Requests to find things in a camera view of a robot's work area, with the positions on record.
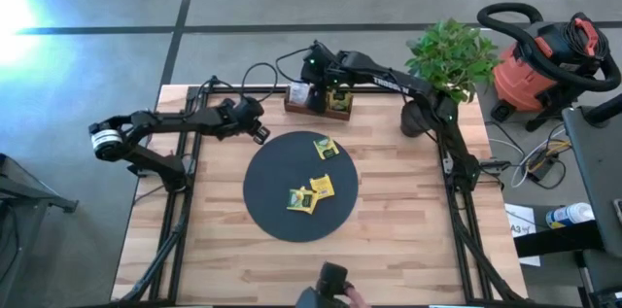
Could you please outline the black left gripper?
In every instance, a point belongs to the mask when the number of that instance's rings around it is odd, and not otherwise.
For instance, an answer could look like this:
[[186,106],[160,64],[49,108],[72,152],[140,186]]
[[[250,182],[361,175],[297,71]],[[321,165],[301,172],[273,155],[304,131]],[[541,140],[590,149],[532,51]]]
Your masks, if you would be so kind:
[[259,119],[251,121],[243,120],[239,103],[227,112],[225,124],[217,129],[216,137],[218,139],[225,139],[242,133],[250,135],[255,143],[263,145],[270,135],[270,130],[264,126]]

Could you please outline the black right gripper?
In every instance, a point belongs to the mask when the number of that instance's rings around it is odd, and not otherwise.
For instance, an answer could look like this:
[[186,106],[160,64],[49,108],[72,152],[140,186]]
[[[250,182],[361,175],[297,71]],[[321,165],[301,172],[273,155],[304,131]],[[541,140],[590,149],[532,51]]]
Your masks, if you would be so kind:
[[314,86],[309,89],[308,108],[314,113],[325,113],[329,109],[330,87],[343,84],[343,72],[337,63],[321,65],[320,63],[305,62],[302,66],[300,79]]

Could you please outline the white tea packet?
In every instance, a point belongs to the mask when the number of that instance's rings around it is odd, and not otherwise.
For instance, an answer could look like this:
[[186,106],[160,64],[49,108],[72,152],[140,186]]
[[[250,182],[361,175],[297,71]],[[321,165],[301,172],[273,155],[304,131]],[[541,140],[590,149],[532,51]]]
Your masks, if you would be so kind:
[[309,97],[311,85],[306,83],[291,83],[289,86],[289,102],[305,106]]

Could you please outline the green yellow tea packet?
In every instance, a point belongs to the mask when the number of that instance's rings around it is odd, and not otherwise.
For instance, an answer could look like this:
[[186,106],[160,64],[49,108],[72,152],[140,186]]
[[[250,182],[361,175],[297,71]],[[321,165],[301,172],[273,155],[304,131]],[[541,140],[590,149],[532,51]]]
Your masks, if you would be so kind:
[[353,94],[350,91],[333,90],[328,97],[329,108],[337,112],[351,111]]
[[287,203],[287,209],[291,211],[300,211],[303,212],[300,208],[299,200],[300,196],[298,195],[298,189],[291,189],[289,193],[289,199]]
[[326,160],[339,154],[339,149],[335,142],[329,137],[314,140],[313,144],[321,160]]

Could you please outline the wooden tea organizer box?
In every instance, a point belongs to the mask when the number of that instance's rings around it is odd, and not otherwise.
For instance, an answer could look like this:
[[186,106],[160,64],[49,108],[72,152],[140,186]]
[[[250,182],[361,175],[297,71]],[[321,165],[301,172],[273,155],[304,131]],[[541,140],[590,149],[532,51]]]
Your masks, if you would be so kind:
[[353,102],[352,102],[351,111],[349,113],[337,112],[331,109],[328,109],[325,113],[321,113],[321,112],[314,113],[308,108],[308,100],[305,106],[295,105],[289,102],[289,91],[290,91],[289,86],[290,85],[288,85],[286,88],[286,96],[284,99],[284,109],[286,112],[292,112],[292,113],[298,113],[298,114],[310,115],[310,116],[318,116],[318,117],[324,117],[324,118],[335,119],[335,120],[349,120],[350,119]]

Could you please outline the round dark woven placemat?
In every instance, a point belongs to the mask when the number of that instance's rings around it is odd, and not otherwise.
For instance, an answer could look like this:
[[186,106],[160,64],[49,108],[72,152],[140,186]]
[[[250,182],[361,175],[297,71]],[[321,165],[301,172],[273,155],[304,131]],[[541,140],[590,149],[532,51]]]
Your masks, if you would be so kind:
[[[351,216],[359,194],[359,176],[345,148],[320,158],[311,131],[285,133],[265,143],[253,156],[243,182],[243,199],[252,220],[270,236],[305,243],[327,237]],[[310,181],[328,176],[335,195],[321,199],[309,214],[290,210],[291,191],[311,189]]]

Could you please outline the green plant in black pot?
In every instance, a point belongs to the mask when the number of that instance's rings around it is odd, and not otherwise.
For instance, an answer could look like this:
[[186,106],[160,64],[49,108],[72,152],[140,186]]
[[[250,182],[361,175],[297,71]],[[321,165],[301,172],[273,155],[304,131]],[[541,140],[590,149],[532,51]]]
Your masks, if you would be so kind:
[[436,102],[431,119],[456,121],[460,105],[471,103],[476,87],[489,85],[493,69],[501,64],[491,39],[452,18],[437,22],[406,46],[411,53],[404,63],[407,75],[432,88]]

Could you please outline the black handheld device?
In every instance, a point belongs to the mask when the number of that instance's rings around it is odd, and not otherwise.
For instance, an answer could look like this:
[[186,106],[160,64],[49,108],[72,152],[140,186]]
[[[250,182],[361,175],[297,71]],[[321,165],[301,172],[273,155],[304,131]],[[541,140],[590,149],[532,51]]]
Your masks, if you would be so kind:
[[349,308],[349,304],[336,298],[345,295],[354,286],[347,280],[348,270],[326,261],[314,287],[306,288],[295,303],[295,308]]

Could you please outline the person's hand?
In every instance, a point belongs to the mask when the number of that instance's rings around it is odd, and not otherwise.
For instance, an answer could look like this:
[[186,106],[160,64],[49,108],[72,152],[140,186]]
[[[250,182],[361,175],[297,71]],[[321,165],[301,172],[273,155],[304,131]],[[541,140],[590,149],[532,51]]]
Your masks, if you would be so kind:
[[370,305],[354,287],[346,289],[345,293],[350,299],[349,308],[370,308]]

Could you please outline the orange black shop vacuum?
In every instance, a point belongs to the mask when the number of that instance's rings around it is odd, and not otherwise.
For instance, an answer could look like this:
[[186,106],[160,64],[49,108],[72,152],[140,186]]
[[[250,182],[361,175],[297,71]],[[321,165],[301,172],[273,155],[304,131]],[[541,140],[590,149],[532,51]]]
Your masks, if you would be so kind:
[[476,18],[514,40],[493,68],[498,95],[491,110],[494,120],[534,113],[525,125],[533,132],[547,120],[559,119],[584,92],[607,92],[622,85],[622,70],[608,38],[582,12],[566,22],[552,22],[534,6],[504,2],[482,8]]

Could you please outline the white paper sheet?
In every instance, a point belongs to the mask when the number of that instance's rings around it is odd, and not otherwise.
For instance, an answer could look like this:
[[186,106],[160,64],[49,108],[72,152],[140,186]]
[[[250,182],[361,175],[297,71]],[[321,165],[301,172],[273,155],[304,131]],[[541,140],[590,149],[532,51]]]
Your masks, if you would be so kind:
[[[514,238],[534,234],[537,231],[534,210],[529,207],[504,204],[505,212],[510,224],[510,230]],[[519,257],[522,265],[540,267],[540,257]]]

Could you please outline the black power brick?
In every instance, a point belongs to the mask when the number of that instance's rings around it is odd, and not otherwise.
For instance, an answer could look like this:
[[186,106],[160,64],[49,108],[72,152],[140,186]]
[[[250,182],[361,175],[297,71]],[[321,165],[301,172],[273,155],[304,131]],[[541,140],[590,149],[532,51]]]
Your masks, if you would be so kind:
[[527,178],[533,182],[541,182],[555,164],[553,156],[538,156],[527,164]]

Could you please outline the black floor stand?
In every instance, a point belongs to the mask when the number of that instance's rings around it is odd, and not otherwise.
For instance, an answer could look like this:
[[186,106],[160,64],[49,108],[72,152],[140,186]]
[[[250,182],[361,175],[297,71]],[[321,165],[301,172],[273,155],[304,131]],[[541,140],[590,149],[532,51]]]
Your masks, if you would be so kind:
[[0,154],[0,308],[9,308],[50,207],[74,213],[60,196],[6,154]]

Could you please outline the white blue bottle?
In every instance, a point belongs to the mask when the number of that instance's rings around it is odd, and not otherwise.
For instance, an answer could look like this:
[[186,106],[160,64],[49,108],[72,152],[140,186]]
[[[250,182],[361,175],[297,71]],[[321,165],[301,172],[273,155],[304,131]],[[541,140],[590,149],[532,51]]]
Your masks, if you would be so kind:
[[551,229],[590,222],[594,219],[595,217],[591,205],[585,202],[559,207],[549,211],[545,216],[545,221]]

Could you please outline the black cart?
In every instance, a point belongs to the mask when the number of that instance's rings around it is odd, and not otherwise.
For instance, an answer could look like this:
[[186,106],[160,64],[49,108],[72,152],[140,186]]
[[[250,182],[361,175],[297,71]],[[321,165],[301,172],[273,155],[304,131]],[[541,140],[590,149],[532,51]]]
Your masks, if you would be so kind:
[[520,257],[577,252],[589,308],[622,308],[622,93],[563,112],[594,218],[514,239]]

